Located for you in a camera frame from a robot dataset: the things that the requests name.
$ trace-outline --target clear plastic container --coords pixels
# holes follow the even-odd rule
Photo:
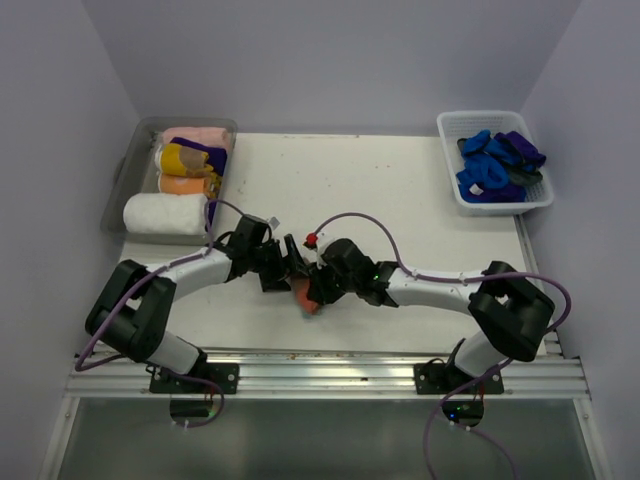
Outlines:
[[[549,173],[544,167],[540,168],[542,181],[526,188],[527,196],[524,202],[470,203],[462,198],[458,189],[456,173],[464,169],[464,159],[458,150],[457,141],[460,138],[473,137],[480,130],[490,130],[491,135],[515,130],[531,143],[536,144],[524,123],[524,119],[515,112],[474,110],[445,112],[438,115],[438,131],[460,214],[465,216],[519,215],[533,208],[551,205],[553,189],[549,181]]]
[[[231,139],[231,152],[227,157],[227,169],[233,156],[238,126],[233,120],[196,117],[149,117],[136,127],[129,148],[114,176],[114,187],[105,208],[100,228],[102,231],[128,242],[164,245],[204,245],[202,235],[137,234],[127,231],[122,213],[127,201],[136,193],[157,193],[158,173],[153,162],[155,148],[162,141],[159,134],[171,127],[222,127]],[[224,193],[224,177],[221,191]]]

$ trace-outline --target pink towel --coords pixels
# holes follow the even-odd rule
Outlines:
[[[231,152],[229,132],[220,127],[173,127],[162,133],[162,143],[171,143],[175,137],[186,138],[207,147],[222,147],[227,153]]]

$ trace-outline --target white table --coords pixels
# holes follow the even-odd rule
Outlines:
[[[327,217],[360,211],[391,229],[409,265],[462,271],[499,259],[524,269],[514,219],[459,216],[447,175],[437,138],[240,134],[224,198],[247,213],[275,215],[276,237],[293,233],[300,243]],[[216,232],[236,222],[235,212],[221,208]],[[365,220],[342,219],[327,231],[351,238],[374,260],[392,259],[382,232]],[[122,259],[162,262],[193,250],[127,243]],[[203,347],[448,353],[478,327],[462,314],[376,308],[355,296],[305,318],[292,293],[264,294],[247,274],[176,302],[168,329]]]

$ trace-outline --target white towel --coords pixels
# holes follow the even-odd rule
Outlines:
[[[138,193],[129,199],[122,214],[131,233],[204,235],[204,195]]]

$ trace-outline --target robotic arm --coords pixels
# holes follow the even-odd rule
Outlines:
[[[284,238],[287,254],[271,238],[262,219],[243,215],[233,232],[212,247],[171,262],[164,271],[143,285],[119,311],[116,304],[141,279],[161,265],[121,262],[113,272],[85,329],[94,335],[105,320],[112,319],[101,340],[135,362],[168,369],[197,379],[212,378],[206,354],[198,347],[166,330],[172,303],[210,285],[229,282],[247,272],[260,276],[262,290],[290,290],[293,275],[309,278],[308,298],[320,305],[336,302],[346,293],[374,306],[424,305],[470,314],[480,332],[461,340],[445,365],[430,379],[440,393],[452,391],[479,377],[506,358],[529,362],[536,352],[555,309],[553,302],[523,278],[466,284],[465,278],[514,272],[504,262],[494,261],[487,270],[443,273],[415,270],[408,274],[397,262],[374,263],[349,239],[331,239],[323,234],[307,238],[305,246],[317,251],[317,261],[307,264],[293,237]],[[420,276],[450,279],[451,283],[425,281]],[[182,385],[184,393],[204,391],[202,385]]]

